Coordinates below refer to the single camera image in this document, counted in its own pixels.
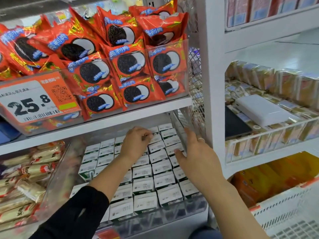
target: orange price label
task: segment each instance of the orange price label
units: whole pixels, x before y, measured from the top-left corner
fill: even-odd
[[[0,85],[0,104],[22,124],[81,110],[58,71]]]

